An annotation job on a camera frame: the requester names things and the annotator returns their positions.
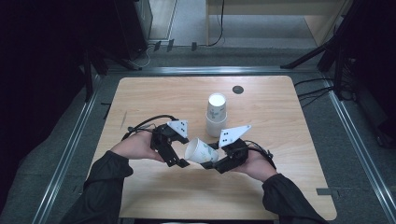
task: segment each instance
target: black mount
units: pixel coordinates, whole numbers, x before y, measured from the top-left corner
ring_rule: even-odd
[[[86,96],[85,102],[88,102],[93,94],[93,84],[92,84],[92,70],[91,65],[95,68],[96,72],[99,75],[107,75],[108,67],[104,60],[104,57],[112,60],[115,63],[118,63],[122,67],[137,71],[141,70],[141,68],[135,68],[133,65],[125,62],[123,59],[118,58],[107,50],[101,49],[99,47],[92,47],[89,49],[85,49],[84,51],[84,76],[85,76],[85,84],[86,84]]]
[[[184,159],[180,159],[173,150],[171,145],[174,141],[186,144],[189,142],[189,139],[182,137],[167,124],[163,124],[153,130],[150,147],[158,151],[169,167],[178,165],[179,167],[184,168],[190,165]]]
[[[219,142],[209,144],[209,146],[213,147],[214,149],[219,149],[218,145]],[[217,162],[207,161],[201,163],[201,165],[206,170],[216,169],[221,174],[230,171],[233,168],[236,168],[245,163],[245,161],[248,159],[249,150],[259,151],[264,156],[264,158],[267,159],[268,162],[270,162],[270,164],[274,167],[274,169],[276,169],[276,166],[272,160],[274,156],[269,151],[267,152],[264,149],[258,150],[256,148],[251,148],[246,144],[245,141],[243,141],[240,138],[238,138],[234,143],[222,147],[221,149],[225,151],[227,156]]]
[[[331,68],[332,64],[334,62],[336,63],[333,83],[334,93],[340,100],[342,100],[341,81],[344,61],[346,58],[346,49],[347,45],[350,44],[350,39],[353,35],[353,26],[359,24],[360,19],[358,13],[361,12],[363,2],[364,0],[353,1],[348,13],[344,17],[339,28],[336,30],[334,36],[329,41],[316,49],[311,50],[292,63],[280,65],[280,68],[293,69],[324,51],[320,61],[318,62],[317,68],[320,72],[327,72]]]

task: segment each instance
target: round hole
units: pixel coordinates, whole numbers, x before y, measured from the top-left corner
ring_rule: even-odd
[[[244,88],[241,86],[234,86],[233,87],[233,93],[235,94],[241,94],[242,92],[244,92]]]

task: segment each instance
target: black cable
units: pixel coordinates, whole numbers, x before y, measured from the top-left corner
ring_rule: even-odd
[[[320,95],[306,96],[305,98],[299,99],[299,100],[300,100],[300,102],[301,102],[301,101],[304,101],[304,100],[309,99],[309,98],[319,97],[319,96],[321,96],[321,94],[320,94]]]
[[[296,84],[294,84],[294,87],[296,87],[296,86],[298,86],[298,85],[300,85],[300,84],[303,84],[303,83],[305,83],[305,82],[319,81],[319,80],[330,80],[330,81],[334,81],[333,78],[325,78],[325,77],[323,77],[323,78],[314,78],[314,79],[308,79],[308,80],[304,80],[304,81],[297,82]]]
[[[164,118],[168,118],[168,119],[171,119],[171,120],[177,120],[177,119],[175,119],[175,117],[170,116],[170,115],[159,115],[159,116],[152,117],[151,119],[146,119],[145,121],[139,123],[139,124],[136,125],[135,127],[128,127],[128,133],[126,133],[126,134],[122,137],[121,141],[124,140],[124,139],[126,139],[126,138],[128,138],[128,137],[131,135],[131,133],[135,133],[135,132],[137,132],[138,130],[145,130],[145,131],[147,131],[147,129],[141,129],[141,127],[142,127],[144,124],[149,123],[150,121],[153,121],[153,120],[155,120],[155,119],[164,119]]]
[[[318,98],[320,98],[320,97],[324,96],[324,95],[325,95],[326,93],[328,93],[329,91],[325,91],[325,92],[323,92],[321,95],[319,95],[319,96],[315,97],[315,99],[313,99],[312,101],[310,101],[310,102],[306,103],[305,105],[302,105],[302,106],[301,106],[301,108],[304,108],[304,107],[306,107],[306,106],[308,106],[308,105],[312,104],[314,101],[316,101]]]
[[[317,92],[320,92],[320,91],[332,91],[332,90],[333,90],[333,87],[324,87],[324,88],[321,88],[321,89],[318,89],[318,90],[315,90],[315,91],[301,93],[301,94],[297,95],[297,97],[300,98],[302,96],[311,95],[311,94],[314,94],[314,93],[317,93]]]
[[[145,131],[149,133],[154,133],[154,131],[152,131],[151,129],[136,129],[136,131]]]
[[[222,33],[223,33],[223,25],[222,25],[223,16],[224,16],[224,0],[223,0],[223,2],[222,2],[222,6],[221,6],[221,25],[220,25],[220,27],[221,27],[221,33],[220,33],[219,39],[218,39],[215,43],[208,45],[208,47],[213,47],[213,46],[217,45],[217,44],[219,43],[219,41],[221,40],[221,38],[222,38]]]
[[[255,143],[255,142],[253,142],[253,141],[250,141],[250,140],[245,140],[245,143],[246,143],[246,142],[250,143],[250,145],[253,144],[255,147],[258,147],[258,148],[259,148],[259,149],[257,149],[257,148],[251,148],[251,147],[250,147],[249,150],[258,151],[258,152],[260,152],[261,154],[264,153],[264,154],[266,154],[267,156],[269,156],[271,159],[274,157],[274,155],[271,154],[270,150],[265,150],[265,149],[262,148],[259,144]]]
[[[245,150],[251,150],[251,151],[257,151],[257,152],[259,152],[260,154],[267,154],[267,152],[262,148],[262,147],[260,147],[259,145],[257,145],[260,149],[257,149],[257,148],[254,148],[254,147],[239,147],[239,148],[234,148],[233,149],[233,153],[235,153],[235,152],[237,152],[237,151],[245,151]]]

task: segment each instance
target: black stand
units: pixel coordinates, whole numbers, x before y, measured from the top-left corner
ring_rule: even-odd
[[[363,1],[364,0],[353,1],[350,10],[344,17],[344,20],[341,22],[340,27],[329,41],[317,47],[316,49],[308,52],[303,57],[297,59],[292,63],[280,65],[280,68],[293,69],[324,51],[324,54],[320,58],[320,61],[317,65],[318,70],[320,72],[329,71],[329,69],[331,68],[332,64],[335,61],[336,65],[335,65],[334,84],[333,84],[334,92],[337,95],[337,97],[340,100],[342,100],[341,81],[343,75],[344,59],[346,57],[345,55],[346,45],[352,34],[351,27],[354,24],[357,24],[357,22],[359,21],[357,15],[358,12],[361,11],[361,6]]]
[[[128,70],[136,71],[140,70],[140,68],[134,68],[131,64],[128,64],[123,59],[120,59],[110,52],[101,49],[101,48],[91,48],[86,49],[84,52],[84,75],[86,80],[86,96],[85,102],[88,102],[93,94],[93,85],[92,85],[92,70],[91,64],[95,68],[96,72],[100,75],[107,75],[108,67],[103,59],[103,57],[107,57],[115,63],[125,67]]]

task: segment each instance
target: human hand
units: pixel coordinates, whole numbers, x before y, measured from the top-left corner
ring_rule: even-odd
[[[253,150],[248,152],[248,157],[244,164],[233,168],[231,171],[246,174],[262,182],[277,174],[277,171],[262,154]]]
[[[164,162],[160,154],[150,148],[151,136],[152,133],[147,131],[135,133],[110,150],[129,160],[151,159]]]

